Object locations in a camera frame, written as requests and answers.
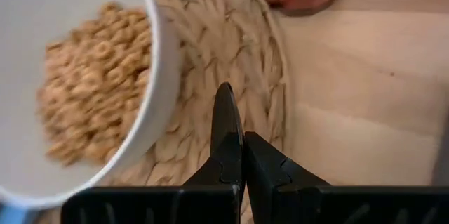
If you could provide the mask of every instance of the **wooden table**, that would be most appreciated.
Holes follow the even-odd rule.
[[[293,85],[295,161],[335,184],[439,183],[449,146],[449,0],[339,0],[278,14]]]

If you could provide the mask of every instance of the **bowl rim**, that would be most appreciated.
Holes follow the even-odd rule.
[[[61,192],[56,195],[47,197],[28,197],[26,195],[21,195],[20,193],[9,192],[0,185],[0,199],[4,201],[4,203],[24,209],[33,210],[48,209],[59,206],[64,201],[69,199],[72,195],[96,185],[118,164],[119,159],[123,156],[124,152],[134,139],[136,133],[138,132],[138,129],[143,123],[143,119],[148,111],[149,104],[154,97],[156,88],[155,83],[158,82],[160,77],[158,72],[161,68],[161,16],[159,15],[159,12],[157,10],[155,0],[143,1],[145,4],[145,10],[151,22],[150,27],[152,31],[152,66],[149,69],[149,81],[147,83],[147,87],[145,88],[143,101],[140,104],[138,115],[131,127],[131,130],[128,132],[125,140],[120,145],[120,148],[117,150],[115,155],[93,177],[89,178],[81,185],[78,185],[72,190],[68,190],[66,192]]]

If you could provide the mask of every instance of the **cereal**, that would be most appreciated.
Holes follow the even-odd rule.
[[[67,38],[46,46],[38,113],[46,155],[62,165],[104,164],[137,116],[149,79],[151,32],[141,8],[109,2]]]

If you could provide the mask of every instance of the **round placemat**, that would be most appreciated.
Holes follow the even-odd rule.
[[[134,166],[106,185],[181,185],[210,155],[210,125],[218,86],[234,90],[245,131],[283,149],[288,74],[279,27],[265,0],[156,0],[180,38],[182,80],[165,135]],[[249,200],[242,223],[252,222]],[[58,210],[39,223],[59,223]]]

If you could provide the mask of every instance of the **woven placemat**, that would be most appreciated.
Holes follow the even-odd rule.
[[[180,95],[166,134],[108,185],[181,185],[210,155],[215,92],[231,83],[246,131],[283,149],[288,82],[281,36],[264,0],[156,0],[179,36]],[[242,223],[252,222],[248,195]],[[59,223],[58,210],[39,223]]]

